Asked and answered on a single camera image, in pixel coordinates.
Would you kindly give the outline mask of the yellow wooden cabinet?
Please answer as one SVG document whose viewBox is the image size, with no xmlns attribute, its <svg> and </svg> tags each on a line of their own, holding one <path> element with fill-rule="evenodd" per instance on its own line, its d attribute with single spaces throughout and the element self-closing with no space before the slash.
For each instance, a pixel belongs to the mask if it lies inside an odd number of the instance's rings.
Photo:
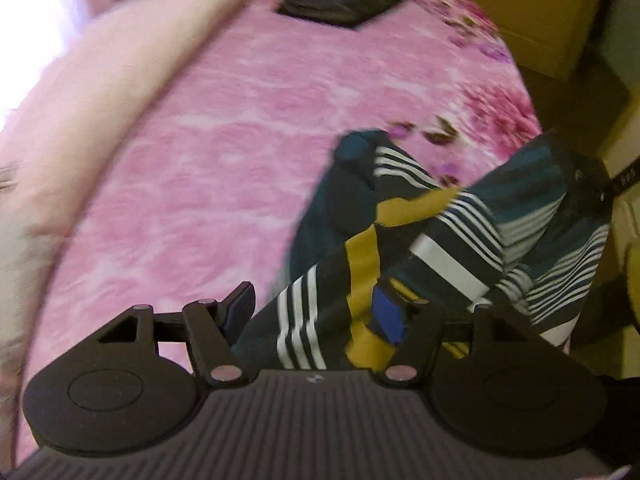
<svg viewBox="0 0 640 480">
<path fill-rule="evenodd" d="M 499 29 L 515 62 L 567 79 L 584 50 L 600 0 L 472 0 Z"/>
</svg>

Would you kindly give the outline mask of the pink floral blanket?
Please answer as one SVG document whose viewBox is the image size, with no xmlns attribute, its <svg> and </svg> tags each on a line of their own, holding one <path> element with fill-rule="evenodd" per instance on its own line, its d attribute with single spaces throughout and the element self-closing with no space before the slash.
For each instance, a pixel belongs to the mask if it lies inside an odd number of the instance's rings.
<svg viewBox="0 0 640 480">
<path fill-rule="evenodd" d="M 44 296 L 35 375 L 133 304 L 175 311 L 253 283 L 265 304 L 346 132 L 388 129 L 468 184 L 540 131 L 506 45 L 466 0 L 405 0 L 356 29 L 250 0 L 140 119 Z"/>
</svg>

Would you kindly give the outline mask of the striped dark sweater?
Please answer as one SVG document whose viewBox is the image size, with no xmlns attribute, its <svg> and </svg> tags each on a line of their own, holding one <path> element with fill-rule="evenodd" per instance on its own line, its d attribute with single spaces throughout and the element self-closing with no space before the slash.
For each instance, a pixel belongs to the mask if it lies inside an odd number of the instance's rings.
<svg viewBox="0 0 640 480">
<path fill-rule="evenodd" d="M 570 219 L 549 136 L 467 188 L 437 181 L 380 130 L 343 136 L 288 253 L 288 284 L 233 350 L 252 370 L 382 370 L 372 292 L 469 309 L 485 298 L 562 347 L 582 312 L 610 220 Z"/>
</svg>

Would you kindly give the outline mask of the pale pink quilt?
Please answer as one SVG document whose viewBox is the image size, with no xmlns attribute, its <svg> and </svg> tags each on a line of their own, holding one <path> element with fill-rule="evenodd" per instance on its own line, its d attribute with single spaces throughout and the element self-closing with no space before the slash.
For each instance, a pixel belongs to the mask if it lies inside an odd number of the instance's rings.
<svg viewBox="0 0 640 480">
<path fill-rule="evenodd" d="M 1 411 L 20 393 L 47 275 L 157 93 L 244 0 L 122 0 L 43 74 L 1 135 Z"/>
</svg>

